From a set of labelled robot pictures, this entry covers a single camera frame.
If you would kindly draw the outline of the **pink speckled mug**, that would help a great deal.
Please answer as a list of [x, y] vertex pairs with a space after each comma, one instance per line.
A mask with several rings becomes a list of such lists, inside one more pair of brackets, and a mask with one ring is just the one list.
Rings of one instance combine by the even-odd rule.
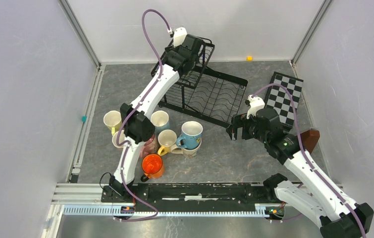
[[152, 137], [145, 142], [141, 149], [139, 157], [141, 159], [145, 158], [147, 155], [155, 154], [159, 149], [159, 143], [157, 141], [156, 135], [153, 134]]

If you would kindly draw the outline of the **yellow mug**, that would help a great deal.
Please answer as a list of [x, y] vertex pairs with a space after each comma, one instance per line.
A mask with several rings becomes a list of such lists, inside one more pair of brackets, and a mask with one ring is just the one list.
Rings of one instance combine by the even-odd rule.
[[163, 156], [167, 153], [174, 153], [178, 148], [175, 144], [177, 135], [173, 130], [163, 130], [158, 136], [158, 143], [160, 148], [158, 149], [158, 155]]

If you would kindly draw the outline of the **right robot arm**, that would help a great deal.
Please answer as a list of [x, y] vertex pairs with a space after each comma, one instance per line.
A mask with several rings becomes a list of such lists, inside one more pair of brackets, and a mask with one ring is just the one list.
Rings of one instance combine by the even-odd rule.
[[286, 132], [277, 112], [263, 108], [254, 114], [234, 115], [226, 129], [232, 140], [242, 129], [242, 139], [261, 142], [270, 156], [278, 160], [306, 186], [295, 186], [282, 174], [263, 182], [268, 202], [283, 201], [310, 219], [324, 238], [364, 238], [372, 224], [374, 211], [367, 203], [357, 203], [340, 189], [311, 158], [300, 136]]

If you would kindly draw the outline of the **yellow-green faceted mug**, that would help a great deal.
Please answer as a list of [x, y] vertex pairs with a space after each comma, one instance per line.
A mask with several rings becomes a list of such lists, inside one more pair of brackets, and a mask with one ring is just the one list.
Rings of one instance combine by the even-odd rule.
[[112, 136], [120, 129], [122, 117], [119, 111], [109, 111], [103, 117], [103, 123], [111, 131]]

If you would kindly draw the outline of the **blue ribbed mug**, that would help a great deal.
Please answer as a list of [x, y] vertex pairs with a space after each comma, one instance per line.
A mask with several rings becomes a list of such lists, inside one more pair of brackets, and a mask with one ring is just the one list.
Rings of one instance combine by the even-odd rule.
[[203, 126], [197, 121], [187, 121], [181, 127], [181, 135], [175, 144], [179, 148], [193, 150], [202, 140]]

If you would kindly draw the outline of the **light blue faceted mug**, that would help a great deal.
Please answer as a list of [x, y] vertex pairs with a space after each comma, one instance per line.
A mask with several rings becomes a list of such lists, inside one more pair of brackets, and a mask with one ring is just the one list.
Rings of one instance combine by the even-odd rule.
[[170, 129], [169, 115], [165, 111], [156, 111], [151, 115], [150, 121], [155, 126], [155, 134], [158, 136], [162, 131]]

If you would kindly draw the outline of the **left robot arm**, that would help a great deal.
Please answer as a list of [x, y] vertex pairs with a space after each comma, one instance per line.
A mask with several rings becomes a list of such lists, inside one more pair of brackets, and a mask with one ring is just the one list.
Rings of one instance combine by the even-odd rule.
[[203, 44], [202, 38], [188, 34], [182, 43], [167, 47], [158, 59], [159, 66], [146, 88], [131, 103], [121, 105], [124, 147], [117, 169], [109, 181], [113, 195], [120, 202], [132, 197], [129, 184], [134, 180], [140, 152], [155, 133], [155, 126], [151, 122], [155, 107], [173, 84], [194, 69], [200, 60]]

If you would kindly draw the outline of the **pink faceted mug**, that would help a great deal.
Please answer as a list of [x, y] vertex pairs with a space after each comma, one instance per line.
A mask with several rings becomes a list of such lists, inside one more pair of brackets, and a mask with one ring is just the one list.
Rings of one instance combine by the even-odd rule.
[[114, 147], [122, 150], [124, 148], [123, 142], [125, 141], [124, 129], [121, 131], [120, 136], [118, 136], [119, 131], [116, 131], [112, 137], [112, 143]]

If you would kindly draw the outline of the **white patterned mug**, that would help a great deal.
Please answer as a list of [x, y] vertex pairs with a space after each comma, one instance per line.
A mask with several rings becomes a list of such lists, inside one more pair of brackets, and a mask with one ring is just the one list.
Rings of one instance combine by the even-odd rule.
[[196, 157], [199, 149], [201, 148], [201, 145], [202, 145], [202, 142], [199, 143], [197, 148], [189, 150], [189, 149], [186, 149], [186, 148], [180, 148], [180, 147], [178, 147], [177, 145], [174, 144], [170, 147], [170, 152], [173, 153], [173, 154], [181, 154], [185, 158], [191, 159], [191, 158]]

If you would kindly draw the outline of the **orange cup rack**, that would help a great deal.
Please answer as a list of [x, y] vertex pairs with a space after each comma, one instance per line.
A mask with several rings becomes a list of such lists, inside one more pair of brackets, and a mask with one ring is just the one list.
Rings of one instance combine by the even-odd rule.
[[144, 174], [141, 176], [141, 182], [146, 182], [149, 179], [160, 178], [164, 173], [164, 164], [161, 156], [158, 154], [147, 155], [141, 164]]

